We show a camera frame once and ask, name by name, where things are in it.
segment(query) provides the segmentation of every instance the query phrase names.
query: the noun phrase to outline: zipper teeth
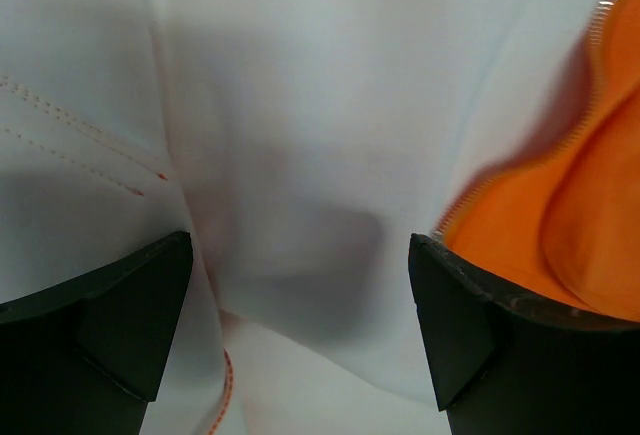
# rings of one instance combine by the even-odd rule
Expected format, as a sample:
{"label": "zipper teeth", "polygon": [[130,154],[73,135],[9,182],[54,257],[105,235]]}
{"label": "zipper teeth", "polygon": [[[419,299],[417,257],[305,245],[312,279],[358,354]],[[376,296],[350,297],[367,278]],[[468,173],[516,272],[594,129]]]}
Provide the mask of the zipper teeth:
{"label": "zipper teeth", "polygon": [[[590,48],[593,51],[597,51],[602,47],[603,41],[603,32],[605,22],[611,12],[611,9],[616,4],[618,0],[599,0],[596,8],[593,11],[591,16],[591,21],[589,24],[588,30],[588,41]],[[546,163],[549,160],[553,160],[558,157],[560,153],[567,149],[570,145],[575,142],[580,135],[582,134],[585,127],[588,125],[593,112],[595,111],[596,104],[601,98],[601,94],[603,92],[603,88],[605,85],[605,76],[601,69],[598,69],[596,73],[593,74],[592,77],[592,89],[591,94],[589,95],[589,100],[587,102],[587,107],[584,115],[580,118],[580,120],[576,123],[576,125],[571,129],[569,134],[566,137],[563,137],[562,140],[558,142],[558,144],[551,149],[551,151],[542,156],[540,159],[535,162],[527,163],[528,167],[540,166]],[[447,210],[445,215],[440,219],[440,222],[437,225],[437,228],[431,233],[432,238],[437,242],[443,243],[445,242],[445,234],[451,227],[452,223],[455,221],[456,217],[460,214],[462,210],[469,207],[473,204],[480,194],[482,194],[490,185],[493,184],[500,177],[512,173],[516,170],[521,169],[522,167],[514,168],[514,169],[506,169],[504,171],[495,173],[492,176],[489,176],[485,180],[476,184],[473,188],[469,189],[462,197],[460,197],[454,204]]]}

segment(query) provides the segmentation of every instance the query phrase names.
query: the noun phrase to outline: white jacket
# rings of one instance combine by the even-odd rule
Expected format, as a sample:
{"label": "white jacket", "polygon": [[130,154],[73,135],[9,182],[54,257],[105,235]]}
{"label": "white jacket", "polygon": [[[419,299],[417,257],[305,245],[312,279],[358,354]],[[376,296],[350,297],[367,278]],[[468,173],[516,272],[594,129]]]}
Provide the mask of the white jacket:
{"label": "white jacket", "polygon": [[210,433],[223,347],[219,435],[449,433],[409,235],[520,147],[595,1],[0,0],[0,302],[186,229],[142,435]]}

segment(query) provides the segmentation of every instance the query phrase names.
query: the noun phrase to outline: orange fabric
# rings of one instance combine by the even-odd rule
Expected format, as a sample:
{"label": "orange fabric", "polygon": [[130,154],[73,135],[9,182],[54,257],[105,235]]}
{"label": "orange fabric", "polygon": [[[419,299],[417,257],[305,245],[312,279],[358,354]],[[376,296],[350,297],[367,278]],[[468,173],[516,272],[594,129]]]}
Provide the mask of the orange fabric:
{"label": "orange fabric", "polygon": [[604,83],[580,130],[497,177],[445,233],[455,253],[554,300],[640,321],[640,0],[590,46]]}

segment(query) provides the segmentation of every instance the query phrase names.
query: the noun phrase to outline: orange zipper trim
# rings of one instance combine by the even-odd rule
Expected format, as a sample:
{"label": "orange zipper trim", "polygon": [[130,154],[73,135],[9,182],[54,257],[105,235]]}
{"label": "orange zipper trim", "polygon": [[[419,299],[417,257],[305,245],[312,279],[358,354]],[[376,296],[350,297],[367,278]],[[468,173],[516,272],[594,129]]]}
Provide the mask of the orange zipper trim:
{"label": "orange zipper trim", "polygon": [[226,350],[224,351],[224,362],[226,366],[226,377],[224,381],[224,393],[222,395],[222,408],[220,409],[218,418],[216,418],[216,421],[213,423],[213,425],[207,432],[207,435],[214,435],[218,431],[218,428],[220,428],[220,425],[224,420],[224,416],[229,411],[229,405],[231,405],[231,398],[233,396],[233,384],[234,384],[233,364],[231,363],[231,357],[229,356]]}
{"label": "orange zipper trim", "polygon": [[576,121],[568,134],[558,141],[546,154],[518,167],[494,173],[464,190],[462,195],[453,202],[442,216],[436,226],[436,229],[432,232],[432,238],[446,245],[446,241],[455,233],[456,228],[464,219],[465,215],[473,208],[475,202],[495,183],[504,177],[520,173],[531,168],[540,167],[557,159],[565,150],[567,150],[567,148],[571,147],[576,140],[580,139],[580,135],[589,126],[593,118],[593,112],[600,100],[600,95],[605,85],[606,80],[601,63],[600,51],[602,49],[602,42],[607,28],[607,21],[610,20],[610,14],[617,1],[618,0],[599,0],[591,17],[588,29],[587,48],[592,67],[592,88],[584,115]]}

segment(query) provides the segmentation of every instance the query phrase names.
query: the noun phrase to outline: orange stitching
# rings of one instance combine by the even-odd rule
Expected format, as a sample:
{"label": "orange stitching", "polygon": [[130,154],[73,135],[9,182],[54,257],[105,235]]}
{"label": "orange stitching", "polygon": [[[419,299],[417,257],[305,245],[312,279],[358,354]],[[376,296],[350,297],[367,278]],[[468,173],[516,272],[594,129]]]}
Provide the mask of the orange stitching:
{"label": "orange stitching", "polygon": [[231,364],[231,357],[229,357],[226,350],[224,351],[224,361],[227,365],[227,376],[224,382],[224,401],[222,402],[222,410],[220,410],[220,415],[218,415],[218,418],[207,435],[213,435],[220,427],[222,419],[227,414],[229,404],[231,403],[231,396],[233,395],[233,365]]}
{"label": "orange stitching", "polygon": [[4,126],[0,126],[0,129],[5,132],[8,133],[9,135],[13,135],[14,137],[22,140],[23,142],[27,143],[28,145],[33,145],[34,147],[38,147],[39,149],[50,153],[51,155],[54,155],[56,157],[58,157],[60,160],[64,160],[65,162],[69,162],[72,165],[76,165],[78,167],[80,167],[83,170],[86,170],[88,172],[91,172],[93,175],[98,176],[104,180],[107,180],[108,182],[111,182],[117,186],[119,186],[120,188],[124,188],[125,190],[127,190],[130,193],[133,193],[134,195],[137,195],[139,197],[144,197],[144,193],[142,193],[140,190],[138,190],[137,188],[132,188],[132,187],[128,187],[127,185],[118,182],[117,180],[114,180],[113,178],[109,177],[108,175],[105,175],[102,172],[99,172],[98,170],[91,168],[87,165],[85,165],[82,162],[78,162],[76,160],[74,160],[73,158],[70,158],[68,155],[66,155],[65,153],[59,152],[57,150],[54,150],[53,148],[48,148],[45,147],[44,145],[34,142],[33,140],[25,137],[24,135],[22,135],[21,133],[15,132],[13,130],[11,130],[10,128],[4,127]]}
{"label": "orange stitching", "polygon": [[19,83],[11,81],[9,79],[9,77],[7,77],[6,75],[3,75],[3,76],[0,77],[0,88],[5,88],[5,89],[9,90],[11,93],[13,93],[14,95],[19,96],[20,98],[22,98],[22,100],[24,100],[25,102],[33,105],[35,108],[37,108],[39,110],[42,110],[47,115],[51,115],[52,117],[54,117],[59,122],[62,122],[64,124],[74,128],[78,133],[80,133],[81,135],[84,135],[87,138],[90,138],[91,140],[93,140],[97,144],[107,148],[108,150],[111,150],[114,153],[117,153],[118,155],[120,155],[120,156],[126,158],[127,160],[135,163],[136,165],[144,168],[145,170],[155,174],[161,180],[167,180],[167,177],[164,174],[162,174],[160,172],[157,172],[156,170],[152,169],[151,167],[149,167],[145,163],[142,163],[141,161],[136,160],[131,155],[128,155],[128,154],[118,150],[117,148],[112,147],[111,145],[107,145],[105,142],[103,142],[100,139],[92,136],[86,130],[80,129],[80,127],[78,125],[84,126],[84,127],[86,127],[87,129],[90,129],[90,130],[94,130],[97,133],[99,133],[100,135],[102,135],[103,137],[111,139],[115,143],[122,144],[122,142],[119,142],[118,140],[115,140],[113,137],[108,136],[106,133],[104,133],[104,131],[102,131],[98,127],[95,127],[95,126],[91,125],[90,123],[84,122],[82,120],[78,120],[77,118],[72,116],[69,112],[67,112],[65,110],[62,110],[60,107],[57,107],[57,106],[51,104],[50,102],[44,101],[42,98],[40,98],[38,95],[36,95],[32,91],[30,91],[24,85],[21,85]]}

